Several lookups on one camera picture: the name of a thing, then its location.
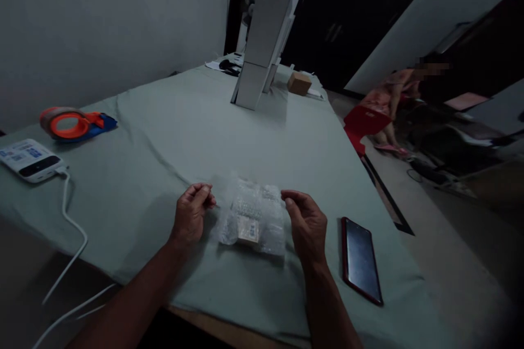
bubble wrap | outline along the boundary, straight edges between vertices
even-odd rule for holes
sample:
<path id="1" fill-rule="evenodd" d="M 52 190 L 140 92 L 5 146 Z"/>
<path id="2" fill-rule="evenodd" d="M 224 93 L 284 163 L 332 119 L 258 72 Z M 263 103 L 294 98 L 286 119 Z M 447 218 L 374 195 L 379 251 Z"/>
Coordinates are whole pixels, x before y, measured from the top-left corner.
<path id="1" fill-rule="evenodd" d="M 245 218 L 258 223 L 258 244 L 252 246 L 255 251 L 284 255 L 284 203 L 278 187 L 232 178 L 215 226 L 215 237 L 223 244 L 236 243 L 239 219 Z"/>

red stool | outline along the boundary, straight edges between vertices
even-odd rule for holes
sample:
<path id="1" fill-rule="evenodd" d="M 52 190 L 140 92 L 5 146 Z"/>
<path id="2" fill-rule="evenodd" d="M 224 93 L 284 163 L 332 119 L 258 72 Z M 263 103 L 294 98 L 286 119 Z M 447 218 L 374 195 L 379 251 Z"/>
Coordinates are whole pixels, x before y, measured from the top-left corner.
<path id="1" fill-rule="evenodd" d="M 391 123 L 391 118 L 362 105 L 356 107 L 344 117 L 344 131 L 359 157 L 366 154 L 366 146 L 360 141 L 366 135 L 374 135 Z"/>

dark door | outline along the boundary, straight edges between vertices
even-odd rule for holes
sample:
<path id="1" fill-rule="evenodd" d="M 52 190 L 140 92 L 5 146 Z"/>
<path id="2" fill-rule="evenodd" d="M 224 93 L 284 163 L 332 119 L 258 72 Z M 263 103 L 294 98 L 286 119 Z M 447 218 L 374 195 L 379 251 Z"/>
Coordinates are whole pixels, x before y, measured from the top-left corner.
<path id="1" fill-rule="evenodd" d="M 412 0 L 299 0 L 282 63 L 342 90 Z"/>
<path id="2" fill-rule="evenodd" d="M 523 4 L 502 0 L 453 43 L 443 56 L 451 69 L 421 83 L 424 100 L 437 104 L 464 93 L 492 97 L 521 80 Z"/>

slipper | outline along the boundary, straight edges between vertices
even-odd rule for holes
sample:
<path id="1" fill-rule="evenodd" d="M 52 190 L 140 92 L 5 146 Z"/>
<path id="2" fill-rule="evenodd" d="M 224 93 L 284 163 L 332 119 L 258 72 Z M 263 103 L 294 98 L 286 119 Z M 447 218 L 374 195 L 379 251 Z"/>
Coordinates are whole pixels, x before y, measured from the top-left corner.
<path id="1" fill-rule="evenodd" d="M 373 147 L 377 150 L 382 150 L 390 153 L 398 152 L 397 148 L 393 145 L 374 145 Z"/>
<path id="2" fill-rule="evenodd" d="M 396 153 L 401 157 L 401 158 L 408 158 L 408 157 L 411 157 L 412 154 L 407 151 L 405 148 L 400 148 L 400 149 L 395 149 L 396 150 Z"/>

white box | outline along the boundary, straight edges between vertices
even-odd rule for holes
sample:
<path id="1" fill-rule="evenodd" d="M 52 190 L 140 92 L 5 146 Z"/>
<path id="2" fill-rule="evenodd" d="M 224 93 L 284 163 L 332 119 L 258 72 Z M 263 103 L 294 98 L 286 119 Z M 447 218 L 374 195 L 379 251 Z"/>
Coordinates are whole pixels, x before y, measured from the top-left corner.
<path id="1" fill-rule="evenodd" d="M 280 57 L 277 59 L 276 64 L 271 64 L 269 67 L 269 73 L 267 74 L 266 82 L 264 83 L 263 93 L 269 93 L 269 88 L 271 87 L 271 82 L 277 73 L 278 65 L 280 64 Z"/>
<path id="2" fill-rule="evenodd" d="M 255 110 L 269 71 L 270 68 L 268 67 L 262 67 L 244 61 L 239 79 L 236 81 L 236 100 L 234 93 L 231 102 L 234 102 L 238 106 Z"/>
<path id="3" fill-rule="evenodd" d="M 255 0 L 244 61 L 269 67 L 279 51 L 291 14 L 291 0 Z"/>

